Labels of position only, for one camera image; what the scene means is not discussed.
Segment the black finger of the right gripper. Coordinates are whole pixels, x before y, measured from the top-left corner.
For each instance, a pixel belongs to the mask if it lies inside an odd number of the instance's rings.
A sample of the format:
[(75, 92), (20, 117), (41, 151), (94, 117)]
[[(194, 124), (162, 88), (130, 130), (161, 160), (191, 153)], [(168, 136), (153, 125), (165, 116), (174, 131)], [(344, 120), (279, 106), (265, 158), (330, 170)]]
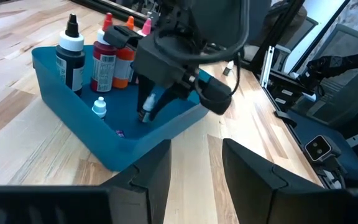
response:
[(139, 119), (143, 120), (144, 118), (144, 112), (142, 111), (143, 105), (146, 99), (151, 94), (152, 90), (154, 89), (155, 83), (143, 75), (138, 76), (138, 81), (139, 81), (138, 83), (139, 91), (138, 91), (138, 100), (137, 100), (137, 112), (139, 115)]
[(181, 96), (181, 91), (178, 88), (169, 88), (166, 89), (161, 97), (156, 102), (154, 108), (150, 112), (149, 121), (153, 121), (155, 117), (158, 115), (160, 110), (162, 110), (165, 106), (171, 103), (173, 100), (179, 98)]

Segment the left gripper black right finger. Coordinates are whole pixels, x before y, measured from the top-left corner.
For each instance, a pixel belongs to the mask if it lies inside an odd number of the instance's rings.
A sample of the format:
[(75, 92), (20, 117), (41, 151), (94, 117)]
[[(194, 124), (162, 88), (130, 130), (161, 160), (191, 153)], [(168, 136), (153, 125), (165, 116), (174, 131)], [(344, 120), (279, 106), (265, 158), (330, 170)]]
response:
[(223, 140), (224, 175), (240, 223), (321, 223), (314, 194), (323, 188)]

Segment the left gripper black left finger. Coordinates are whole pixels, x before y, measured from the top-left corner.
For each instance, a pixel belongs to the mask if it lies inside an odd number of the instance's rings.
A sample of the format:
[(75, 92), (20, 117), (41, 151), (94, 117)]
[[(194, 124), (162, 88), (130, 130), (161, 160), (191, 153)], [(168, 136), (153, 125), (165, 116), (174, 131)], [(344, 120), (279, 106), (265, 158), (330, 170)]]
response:
[(113, 224), (162, 224), (171, 179), (171, 141), (163, 140), (103, 182)]

